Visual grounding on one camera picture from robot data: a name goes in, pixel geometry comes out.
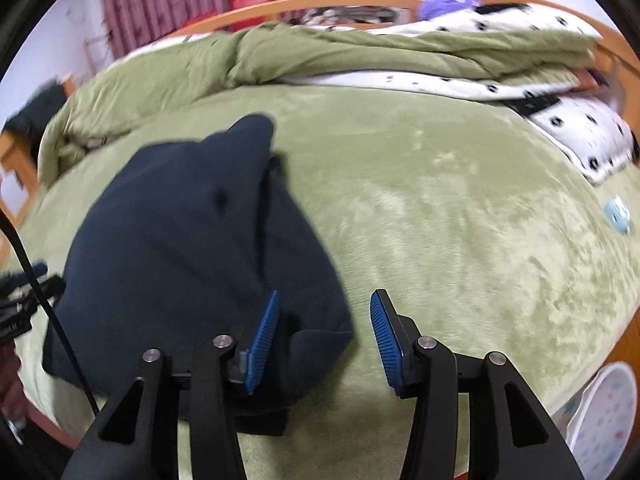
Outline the red chair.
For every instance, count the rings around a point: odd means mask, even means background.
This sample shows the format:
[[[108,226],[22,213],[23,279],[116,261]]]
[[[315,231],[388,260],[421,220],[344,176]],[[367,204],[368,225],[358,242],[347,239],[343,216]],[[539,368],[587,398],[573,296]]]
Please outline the red chair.
[[[271,0],[230,0],[231,10],[240,10],[244,8],[248,8],[249,6],[257,6],[258,4],[267,3]],[[259,18],[250,18],[249,20],[240,21],[231,25],[232,32],[237,32],[238,30],[253,27],[256,25],[260,25],[265,21],[263,16]]]

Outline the wooden bed frame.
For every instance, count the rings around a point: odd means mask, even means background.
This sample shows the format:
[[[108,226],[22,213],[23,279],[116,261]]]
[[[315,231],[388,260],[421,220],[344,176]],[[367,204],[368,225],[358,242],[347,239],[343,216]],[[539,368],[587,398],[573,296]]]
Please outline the wooden bed frame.
[[[277,21],[288,12],[303,11],[310,8],[324,6],[388,6],[400,11],[400,16],[408,21],[414,21],[418,16],[420,0],[273,0],[260,2],[254,6],[233,10],[227,13],[204,13],[196,18],[190,18],[183,26],[168,36],[178,37],[194,34],[204,34],[216,29],[222,29],[237,22],[257,20]],[[625,37],[611,27],[590,18],[590,16],[575,10],[571,14],[595,27],[602,39],[598,45],[596,63],[599,70],[615,75],[623,86],[626,96],[624,107],[620,111],[623,118],[634,131],[639,129],[639,60]],[[1,133],[1,168],[14,170],[20,182],[28,191],[25,205],[15,216],[14,221],[24,220],[29,206],[35,198],[39,188],[34,162],[30,158],[28,143],[17,134],[6,130]],[[617,361],[628,363],[631,368],[639,370],[639,318],[635,316],[627,326],[625,333],[615,345],[605,360],[608,364]]]

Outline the small light-blue toy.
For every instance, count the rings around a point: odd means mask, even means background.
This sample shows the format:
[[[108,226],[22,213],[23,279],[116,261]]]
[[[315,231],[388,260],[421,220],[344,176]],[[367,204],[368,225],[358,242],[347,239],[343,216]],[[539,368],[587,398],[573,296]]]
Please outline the small light-blue toy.
[[[631,214],[624,200],[616,195],[608,200],[603,212],[610,225],[617,233],[628,234],[631,230]]]

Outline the black jacket on footboard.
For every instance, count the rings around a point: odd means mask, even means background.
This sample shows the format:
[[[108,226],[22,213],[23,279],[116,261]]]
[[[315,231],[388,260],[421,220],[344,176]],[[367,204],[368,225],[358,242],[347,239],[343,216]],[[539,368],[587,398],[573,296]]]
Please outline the black jacket on footboard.
[[[35,165],[38,165],[38,153],[44,130],[66,100],[64,86],[56,79],[49,80],[4,124],[4,130],[15,133],[26,141],[29,155],[32,156]]]

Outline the black remote on quilt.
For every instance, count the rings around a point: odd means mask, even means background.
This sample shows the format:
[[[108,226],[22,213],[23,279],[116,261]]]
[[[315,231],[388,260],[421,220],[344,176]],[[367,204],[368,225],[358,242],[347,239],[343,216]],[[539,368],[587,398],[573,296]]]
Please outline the black remote on quilt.
[[[484,4],[484,6],[476,6],[474,8],[474,12],[480,15],[488,15],[488,14],[504,12],[512,9],[526,11],[528,8],[529,8],[529,5],[527,3],[516,3],[516,2],[494,3],[494,4]]]

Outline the green folded quilt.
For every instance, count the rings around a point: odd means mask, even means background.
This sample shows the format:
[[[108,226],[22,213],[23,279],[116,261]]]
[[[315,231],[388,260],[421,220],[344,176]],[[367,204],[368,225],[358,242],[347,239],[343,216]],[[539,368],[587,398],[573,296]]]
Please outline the green folded quilt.
[[[390,89],[469,101],[572,90],[599,38],[573,14],[524,3],[372,30],[265,23],[160,40],[72,94],[44,130],[38,179],[51,184],[160,114],[243,86]]]

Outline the white flower-print pillow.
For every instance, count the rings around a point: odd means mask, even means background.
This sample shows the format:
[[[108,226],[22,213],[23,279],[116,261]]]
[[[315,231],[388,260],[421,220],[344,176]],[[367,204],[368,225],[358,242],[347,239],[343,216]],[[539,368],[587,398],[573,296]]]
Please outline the white flower-print pillow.
[[[552,96],[550,104],[525,115],[592,184],[634,160],[636,141],[628,124],[596,98]]]

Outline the star-print laundry basket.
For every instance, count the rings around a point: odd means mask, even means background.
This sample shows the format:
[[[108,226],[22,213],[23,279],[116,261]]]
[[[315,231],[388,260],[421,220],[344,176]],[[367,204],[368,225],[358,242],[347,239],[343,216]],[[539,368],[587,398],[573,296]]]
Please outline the star-print laundry basket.
[[[552,416],[585,479],[606,479],[614,470],[629,441],[637,408],[634,371],[625,362],[613,362]]]

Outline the purple plush toy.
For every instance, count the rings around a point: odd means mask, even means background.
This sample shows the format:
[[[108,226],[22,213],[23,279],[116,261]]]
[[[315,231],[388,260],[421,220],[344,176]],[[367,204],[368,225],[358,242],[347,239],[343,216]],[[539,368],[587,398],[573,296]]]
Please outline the purple plush toy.
[[[475,8],[481,4],[480,0],[425,0],[420,3],[416,16],[419,21],[431,21],[433,18],[464,9]]]

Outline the dark navy sweater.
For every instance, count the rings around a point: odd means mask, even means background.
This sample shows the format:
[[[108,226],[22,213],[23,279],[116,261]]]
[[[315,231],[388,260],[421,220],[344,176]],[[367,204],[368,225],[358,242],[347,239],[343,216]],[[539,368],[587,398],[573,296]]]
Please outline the dark navy sweater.
[[[244,434],[280,436],[354,329],[343,287],[285,186],[274,125],[248,115],[201,141],[140,148],[90,208],[67,255],[42,366],[109,396],[145,350],[170,356],[279,299],[260,382],[232,389]]]

